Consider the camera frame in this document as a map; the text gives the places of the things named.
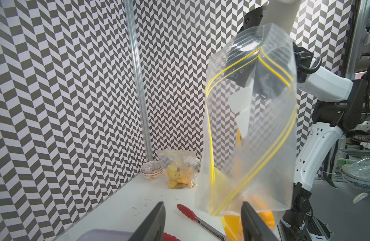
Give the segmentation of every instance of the ziplock bag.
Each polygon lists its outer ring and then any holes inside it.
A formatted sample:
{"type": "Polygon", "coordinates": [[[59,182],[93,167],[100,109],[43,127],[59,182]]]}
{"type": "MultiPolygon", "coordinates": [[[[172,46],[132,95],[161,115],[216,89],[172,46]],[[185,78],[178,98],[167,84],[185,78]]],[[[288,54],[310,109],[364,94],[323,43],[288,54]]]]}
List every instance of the ziplock bag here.
{"type": "Polygon", "coordinates": [[[281,28],[247,29],[212,55],[197,207],[238,223],[229,215],[248,201],[274,227],[291,208],[296,113],[292,40],[281,28]]]}
{"type": "Polygon", "coordinates": [[[157,151],[161,166],[165,168],[167,185],[171,189],[192,188],[196,186],[196,174],[199,171],[200,159],[190,151],[159,150],[157,151]]]}
{"type": "Polygon", "coordinates": [[[342,172],[347,176],[370,182],[370,157],[365,157],[360,161],[343,165],[342,172]]]}

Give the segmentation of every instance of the tabletop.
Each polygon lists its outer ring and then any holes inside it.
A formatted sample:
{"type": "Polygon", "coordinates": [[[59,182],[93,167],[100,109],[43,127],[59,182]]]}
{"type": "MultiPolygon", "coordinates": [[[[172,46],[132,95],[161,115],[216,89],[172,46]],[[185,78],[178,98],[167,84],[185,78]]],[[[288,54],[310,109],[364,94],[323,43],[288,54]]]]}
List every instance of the tabletop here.
{"type": "Polygon", "coordinates": [[[138,174],[60,235],[57,241],[76,241],[85,232],[96,228],[134,232],[159,201],[164,202],[166,210],[164,232],[181,241],[218,241],[213,234],[177,209],[177,204],[187,206],[199,218],[225,234],[218,217],[196,209],[194,200],[197,186],[192,189],[169,189],[165,181],[164,175],[152,182],[138,174]]]}

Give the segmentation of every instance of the black and white patterned wall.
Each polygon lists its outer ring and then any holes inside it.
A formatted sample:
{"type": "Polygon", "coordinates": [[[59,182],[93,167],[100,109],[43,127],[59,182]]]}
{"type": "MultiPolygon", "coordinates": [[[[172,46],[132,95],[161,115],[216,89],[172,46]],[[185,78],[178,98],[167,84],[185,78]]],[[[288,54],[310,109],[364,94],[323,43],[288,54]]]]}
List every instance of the black and white patterned wall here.
{"type": "MultiPolygon", "coordinates": [[[[264,3],[134,1],[153,153],[200,156],[208,57],[264,3]]],[[[291,33],[335,73],[350,8],[303,1],[291,33]]],[[[0,0],[0,241],[54,239],[139,171],[134,82],[122,0],[0,0]]],[[[298,94],[297,149],[314,103],[298,94]]]]}
{"type": "MultiPolygon", "coordinates": [[[[208,58],[236,34],[245,13],[267,0],[134,2],[153,154],[172,148],[200,156],[208,58]]],[[[334,73],[342,65],[351,3],[302,1],[290,35],[299,46],[321,55],[323,65],[334,73]]],[[[299,91],[297,100],[298,152],[316,99],[299,91]]],[[[235,133],[232,125],[226,127],[225,133],[235,133]]],[[[234,135],[227,138],[234,140],[234,135]]],[[[232,148],[230,142],[217,145],[223,153],[232,148]]]]}
{"type": "Polygon", "coordinates": [[[54,239],[144,155],[121,0],[0,0],[0,241],[54,239]]]}

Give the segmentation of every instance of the black cable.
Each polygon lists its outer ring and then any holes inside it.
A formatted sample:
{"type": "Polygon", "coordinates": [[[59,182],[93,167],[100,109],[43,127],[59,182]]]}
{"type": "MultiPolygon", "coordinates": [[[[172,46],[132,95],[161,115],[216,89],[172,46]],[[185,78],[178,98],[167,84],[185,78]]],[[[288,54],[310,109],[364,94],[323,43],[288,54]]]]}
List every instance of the black cable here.
{"type": "Polygon", "coordinates": [[[306,66],[302,65],[301,63],[299,63],[297,70],[301,73],[313,74],[316,71],[318,71],[318,69],[321,67],[321,64],[322,64],[322,57],[319,56],[318,58],[316,58],[313,67],[306,67],[306,66]]]}
{"type": "MultiPolygon", "coordinates": [[[[349,61],[349,58],[350,58],[350,49],[351,49],[351,45],[353,43],[356,17],[358,16],[360,2],[361,2],[360,0],[355,0],[355,3],[354,3],[353,15],[352,15],[351,22],[350,22],[349,35],[347,36],[347,42],[346,42],[346,46],[345,46],[345,49],[344,49],[344,60],[343,60],[344,63],[347,63],[349,61]]],[[[344,77],[346,75],[346,69],[347,69],[347,64],[344,64],[342,66],[341,77],[344,77]]]]}
{"type": "Polygon", "coordinates": [[[370,116],[370,113],[365,114],[365,116],[359,121],[359,124],[365,122],[365,120],[370,116]]]}
{"type": "Polygon", "coordinates": [[[303,230],[300,232],[299,236],[295,239],[295,241],[298,241],[300,236],[305,232],[305,230],[307,229],[307,226],[308,226],[308,216],[307,214],[303,213],[303,217],[304,217],[304,228],[303,230]]]}
{"type": "MultiPolygon", "coordinates": [[[[292,46],[294,47],[294,52],[295,53],[298,53],[299,49],[298,49],[298,46],[296,45],[295,42],[292,42],[292,46]]],[[[304,74],[313,74],[315,73],[316,71],[318,71],[318,69],[320,68],[322,64],[322,57],[319,56],[318,58],[316,58],[315,60],[315,63],[313,65],[313,67],[306,67],[304,65],[302,65],[301,63],[297,63],[297,71],[298,72],[301,72],[301,73],[304,73],[304,74]]]]}
{"type": "Polygon", "coordinates": [[[364,74],[363,79],[367,81],[366,92],[365,92],[365,113],[369,112],[370,109],[370,99],[369,99],[369,89],[370,89],[370,65],[367,67],[366,74],[364,74]]]}
{"type": "Polygon", "coordinates": [[[331,153],[331,149],[329,150],[329,152],[327,152],[327,155],[324,159],[324,162],[323,162],[323,171],[322,171],[322,176],[323,176],[323,179],[328,182],[328,179],[327,179],[327,165],[328,165],[328,162],[329,162],[329,159],[330,159],[330,153],[331,153]]]}
{"type": "Polygon", "coordinates": [[[336,162],[336,154],[337,154],[337,150],[338,150],[338,141],[335,142],[335,147],[334,147],[334,152],[332,153],[332,158],[331,158],[331,161],[330,161],[330,169],[329,169],[329,175],[327,176],[329,178],[329,181],[331,181],[331,183],[329,182],[329,184],[332,186],[332,187],[335,187],[337,188],[337,186],[335,186],[334,182],[332,181],[332,170],[334,168],[334,164],[336,162]]]}

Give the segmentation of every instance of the plastic wrap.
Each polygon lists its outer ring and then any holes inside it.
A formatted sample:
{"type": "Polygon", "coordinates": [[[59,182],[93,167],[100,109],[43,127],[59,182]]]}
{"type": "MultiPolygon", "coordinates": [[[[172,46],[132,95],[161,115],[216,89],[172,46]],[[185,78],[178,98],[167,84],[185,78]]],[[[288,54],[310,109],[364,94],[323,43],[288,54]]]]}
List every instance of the plastic wrap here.
{"type": "Polygon", "coordinates": [[[246,200],[263,220],[271,217],[270,227],[290,209],[297,113],[292,49],[289,36],[267,24],[241,32],[210,57],[199,209],[237,216],[246,200]]]}
{"type": "Polygon", "coordinates": [[[359,161],[359,160],[360,160],[360,158],[356,158],[356,157],[348,155],[345,152],[339,151],[339,156],[338,156],[338,160],[337,160],[337,163],[336,163],[335,172],[342,173],[342,166],[343,165],[351,164],[351,163],[354,163],[354,162],[359,161]]]}
{"type": "Polygon", "coordinates": [[[370,157],[363,158],[352,164],[343,165],[342,172],[347,176],[370,182],[370,157]]]}
{"type": "Polygon", "coordinates": [[[161,166],[165,168],[167,185],[171,189],[192,188],[200,167],[200,159],[190,151],[159,150],[157,151],[161,166]]]}

